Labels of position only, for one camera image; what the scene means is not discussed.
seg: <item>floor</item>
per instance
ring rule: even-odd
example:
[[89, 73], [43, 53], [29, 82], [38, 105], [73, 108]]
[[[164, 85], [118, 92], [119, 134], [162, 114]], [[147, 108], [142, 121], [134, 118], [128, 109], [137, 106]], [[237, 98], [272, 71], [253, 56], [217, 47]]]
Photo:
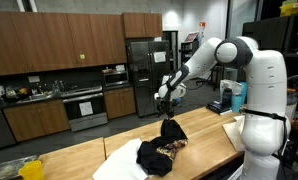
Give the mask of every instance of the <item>floor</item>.
[[[185, 83], [188, 89], [197, 87], [195, 80]], [[205, 106], [208, 102], [219, 100], [219, 89], [213, 91], [212, 85], [203, 85], [197, 90], [187, 90], [187, 94], [175, 107], [175, 115], [182, 114]], [[0, 162], [5, 162], [30, 155], [40, 155], [68, 146], [86, 142], [98, 137], [108, 137], [124, 131], [150, 124], [164, 119], [166, 116], [157, 117], [149, 115], [139, 118], [136, 114], [110, 120], [108, 124], [78, 131], [64, 131], [32, 140], [20, 142], [16, 145], [0, 149]]]

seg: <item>upper cabinet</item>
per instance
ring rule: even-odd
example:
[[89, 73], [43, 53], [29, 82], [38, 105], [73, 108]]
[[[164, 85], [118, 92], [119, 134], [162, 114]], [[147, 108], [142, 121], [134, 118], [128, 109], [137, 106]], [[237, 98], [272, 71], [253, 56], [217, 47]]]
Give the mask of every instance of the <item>upper cabinet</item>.
[[43, 13], [58, 69], [74, 68], [77, 62], [66, 14]]
[[103, 65], [126, 63], [121, 16], [90, 14], [89, 17], [98, 62]]
[[29, 72], [8, 12], [0, 12], [0, 75]]
[[123, 13], [126, 38], [161, 37], [161, 14]]
[[97, 66], [97, 53], [91, 32], [88, 14], [67, 14], [69, 27], [75, 47], [77, 66]]
[[22, 12], [10, 14], [29, 65], [29, 71], [57, 69], [42, 14]]

